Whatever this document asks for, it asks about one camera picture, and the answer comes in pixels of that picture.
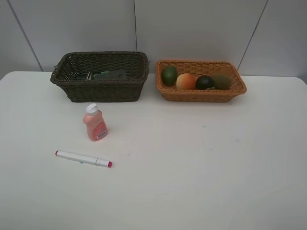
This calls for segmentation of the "green avocado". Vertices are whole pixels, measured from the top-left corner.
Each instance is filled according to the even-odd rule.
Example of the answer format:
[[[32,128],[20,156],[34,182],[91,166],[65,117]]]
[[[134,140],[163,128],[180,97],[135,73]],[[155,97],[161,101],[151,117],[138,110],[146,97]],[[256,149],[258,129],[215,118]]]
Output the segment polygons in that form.
[[[167,66],[163,69],[161,79],[164,85],[172,86],[177,81],[177,69],[174,66]]]

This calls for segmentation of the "orange red round fruit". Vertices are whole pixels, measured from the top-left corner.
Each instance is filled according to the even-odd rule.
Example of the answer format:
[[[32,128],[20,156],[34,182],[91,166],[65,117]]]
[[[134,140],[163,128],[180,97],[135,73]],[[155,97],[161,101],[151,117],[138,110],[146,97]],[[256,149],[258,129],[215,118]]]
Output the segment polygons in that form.
[[[195,86],[196,81],[191,74],[183,73],[177,77],[176,87],[178,90],[194,90]]]

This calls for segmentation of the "grey felt board eraser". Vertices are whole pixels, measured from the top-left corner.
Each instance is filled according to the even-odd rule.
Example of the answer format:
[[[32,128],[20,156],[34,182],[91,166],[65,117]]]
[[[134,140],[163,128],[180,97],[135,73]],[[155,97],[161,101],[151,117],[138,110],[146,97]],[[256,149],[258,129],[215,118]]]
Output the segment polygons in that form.
[[[95,72],[93,75],[95,81],[110,81],[110,80],[127,80],[128,76],[123,69]]]

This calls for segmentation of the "pink bottle white cap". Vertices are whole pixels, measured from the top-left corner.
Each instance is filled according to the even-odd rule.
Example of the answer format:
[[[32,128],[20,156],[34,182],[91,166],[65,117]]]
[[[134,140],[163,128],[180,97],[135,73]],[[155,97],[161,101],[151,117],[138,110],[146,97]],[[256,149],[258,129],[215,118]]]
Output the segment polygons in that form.
[[[86,113],[83,117],[83,123],[86,125],[87,134],[91,141],[99,141],[108,134],[102,112],[95,103],[87,106]]]

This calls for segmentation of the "dark purple mangosteen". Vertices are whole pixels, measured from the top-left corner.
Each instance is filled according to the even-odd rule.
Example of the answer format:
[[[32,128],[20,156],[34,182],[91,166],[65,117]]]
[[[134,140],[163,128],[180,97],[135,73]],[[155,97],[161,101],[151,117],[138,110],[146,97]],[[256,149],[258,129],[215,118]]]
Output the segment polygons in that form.
[[[197,90],[206,90],[214,87],[213,79],[208,75],[203,75],[197,78],[195,88]]]

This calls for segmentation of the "brown kiwi fruit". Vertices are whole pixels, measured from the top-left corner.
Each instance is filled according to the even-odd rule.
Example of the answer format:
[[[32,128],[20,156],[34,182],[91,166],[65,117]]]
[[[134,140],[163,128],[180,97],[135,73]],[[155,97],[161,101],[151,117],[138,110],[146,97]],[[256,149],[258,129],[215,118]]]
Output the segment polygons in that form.
[[[222,74],[214,74],[211,76],[215,89],[229,90],[231,88],[231,79]]]

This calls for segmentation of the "dark green cleanser bottle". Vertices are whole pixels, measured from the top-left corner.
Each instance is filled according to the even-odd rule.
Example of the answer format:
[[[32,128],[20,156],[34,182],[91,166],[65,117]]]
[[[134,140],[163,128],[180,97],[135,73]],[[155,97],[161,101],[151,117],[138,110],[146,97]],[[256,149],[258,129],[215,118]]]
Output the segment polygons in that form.
[[[90,71],[86,74],[78,73],[74,80],[75,81],[92,81],[94,79],[94,72]]]

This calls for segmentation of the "white marker pink caps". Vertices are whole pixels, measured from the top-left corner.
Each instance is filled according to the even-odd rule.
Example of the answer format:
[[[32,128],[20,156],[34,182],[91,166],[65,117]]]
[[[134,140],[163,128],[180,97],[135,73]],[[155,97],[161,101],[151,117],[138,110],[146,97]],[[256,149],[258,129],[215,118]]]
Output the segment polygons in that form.
[[[76,154],[76,153],[65,152],[61,150],[57,150],[55,152],[55,155],[57,157],[64,158],[70,161],[77,161],[80,163],[85,163],[85,164],[90,164],[90,165],[95,165],[95,166],[100,166],[100,167],[111,168],[113,165],[111,161],[106,161],[100,158],[85,156],[85,155]]]

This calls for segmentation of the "dark brown wicker basket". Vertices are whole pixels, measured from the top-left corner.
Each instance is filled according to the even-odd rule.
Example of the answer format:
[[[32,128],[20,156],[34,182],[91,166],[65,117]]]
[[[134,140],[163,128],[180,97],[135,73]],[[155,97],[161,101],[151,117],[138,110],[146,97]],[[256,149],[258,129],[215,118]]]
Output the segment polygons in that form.
[[[124,70],[126,79],[79,80],[89,72],[110,73]],[[100,51],[65,54],[51,74],[50,81],[76,103],[119,103],[137,101],[149,74],[143,52]]]

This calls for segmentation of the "orange wicker basket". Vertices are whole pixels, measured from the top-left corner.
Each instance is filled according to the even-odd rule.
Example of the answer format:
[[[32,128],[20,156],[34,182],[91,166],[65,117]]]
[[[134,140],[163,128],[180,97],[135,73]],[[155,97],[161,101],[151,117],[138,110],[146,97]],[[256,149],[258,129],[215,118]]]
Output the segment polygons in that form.
[[[162,82],[162,71],[173,66],[178,74],[190,73],[194,78],[202,75],[222,74],[231,80],[229,90],[178,90]],[[226,61],[160,60],[156,63],[155,83],[165,100],[174,102],[226,103],[247,91],[246,85],[234,65]]]

